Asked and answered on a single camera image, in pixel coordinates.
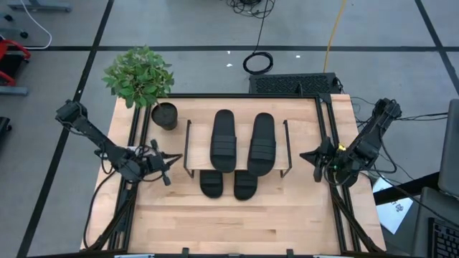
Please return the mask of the red and black cart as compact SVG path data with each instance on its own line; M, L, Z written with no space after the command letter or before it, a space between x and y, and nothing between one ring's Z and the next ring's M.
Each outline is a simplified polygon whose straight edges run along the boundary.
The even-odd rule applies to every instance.
M0 82L6 86L16 85L16 75L23 63L29 63L31 53L19 43L0 40Z

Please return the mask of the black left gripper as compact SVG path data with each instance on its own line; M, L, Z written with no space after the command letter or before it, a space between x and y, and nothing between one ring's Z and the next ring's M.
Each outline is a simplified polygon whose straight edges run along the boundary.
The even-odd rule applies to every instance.
M148 166L148 175L155 173L155 172L160 172L161 175L158 176L155 179L145 179L146 182L154 182L159 179L162 179L164 182L165 186L169 186L171 184L171 180L168 176L168 171L171 166L175 164L178 160L181 159L183 156L182 153L179 154L168 154L163 151L160 151L158 148L158 143L155 139L150 141L151 144L151 151L152 154L148 154L146 161L147 161L147 166ZM165 162L165 159L169 159L171 157L175 157L171 159L170 161Z

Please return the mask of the grey floor bar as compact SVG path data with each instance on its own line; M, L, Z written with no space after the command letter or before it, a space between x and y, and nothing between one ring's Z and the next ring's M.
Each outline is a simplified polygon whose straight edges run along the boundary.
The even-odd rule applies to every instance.
M26 87L17 86L0 86L0 95L27 95Z

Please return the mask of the black plant pot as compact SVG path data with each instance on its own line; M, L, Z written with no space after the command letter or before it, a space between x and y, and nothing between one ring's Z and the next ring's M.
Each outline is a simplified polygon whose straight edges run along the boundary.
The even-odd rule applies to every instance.
M164 130L173 130L178 123L178 110L174 104L163 102L153 108L151 119Z

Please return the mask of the grey desk foot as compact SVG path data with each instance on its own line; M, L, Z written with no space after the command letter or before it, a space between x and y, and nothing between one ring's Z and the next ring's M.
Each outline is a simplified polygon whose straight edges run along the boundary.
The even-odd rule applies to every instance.
M7 0L7 6L24 11L72 11L72 5L61 0Z

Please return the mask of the black perforated computer case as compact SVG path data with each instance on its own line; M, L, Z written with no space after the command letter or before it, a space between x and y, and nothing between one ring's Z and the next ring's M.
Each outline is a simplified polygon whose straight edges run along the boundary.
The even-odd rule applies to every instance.
M334 72L284 75L251 75L252 94L340 94L342 84Z

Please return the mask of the grey open laptop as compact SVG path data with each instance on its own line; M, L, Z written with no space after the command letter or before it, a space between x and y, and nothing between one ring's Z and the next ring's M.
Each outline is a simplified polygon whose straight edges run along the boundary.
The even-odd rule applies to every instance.
M439 176L421 190L412 256L459 258L459 99L449 104Z

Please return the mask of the green artificial plant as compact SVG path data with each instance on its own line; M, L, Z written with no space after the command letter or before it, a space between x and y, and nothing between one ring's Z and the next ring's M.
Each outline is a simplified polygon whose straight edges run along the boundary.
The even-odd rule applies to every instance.
M104 69L102 81L111 95L124 100L128 109L144 108L157 105L159 98L171 92L175 79L170 67L148 46L134 47L119 54Z

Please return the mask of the wooden shelf with black frame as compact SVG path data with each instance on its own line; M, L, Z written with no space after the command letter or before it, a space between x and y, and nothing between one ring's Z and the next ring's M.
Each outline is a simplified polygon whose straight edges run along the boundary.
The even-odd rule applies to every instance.
M214 166L210 161L212 129L213 123L193 123L187 120L184 168L192 178L195 171L214 170ZM236 170L247 170L252 129L252 123L235 124L235 134L237 136ZM287 120L275 124L275 140L276 157L273 171L280 171L280 177L284 178L293 167Z

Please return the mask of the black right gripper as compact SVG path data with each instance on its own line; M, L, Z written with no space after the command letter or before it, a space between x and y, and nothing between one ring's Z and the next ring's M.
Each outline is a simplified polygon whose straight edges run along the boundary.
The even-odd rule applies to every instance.
M326 137L317 149L299 154L302 159L309 163L314 163L313 177L315 182L321 182L323 170L335 158L336 151L337 148L333 145L331 139Z

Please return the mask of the black rubber slide sandal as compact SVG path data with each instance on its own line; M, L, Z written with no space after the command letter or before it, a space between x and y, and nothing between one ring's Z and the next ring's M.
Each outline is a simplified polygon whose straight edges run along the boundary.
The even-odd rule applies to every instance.
M230 173L235 170L237 137L235 117L231 110L219 110L214 116L209 157L217 171Z
M218 199L224 189L223 173L220 171L200 171L199 185L205 196L211 199Z
M259 113L254 120L247 158L247 170L254 176L268 174L275 164L277 143L275 121L269 113Z
M257 176L248 171L235 171L234 195L239 201L251 199L257 190Z

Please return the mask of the white paper sheet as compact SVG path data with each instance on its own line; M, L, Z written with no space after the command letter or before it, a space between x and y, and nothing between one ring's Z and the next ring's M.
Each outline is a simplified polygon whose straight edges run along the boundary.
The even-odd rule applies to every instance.
M391 234L396 234L412 204L413 200L410 198L404 198L386 204L377 204L380 224Z

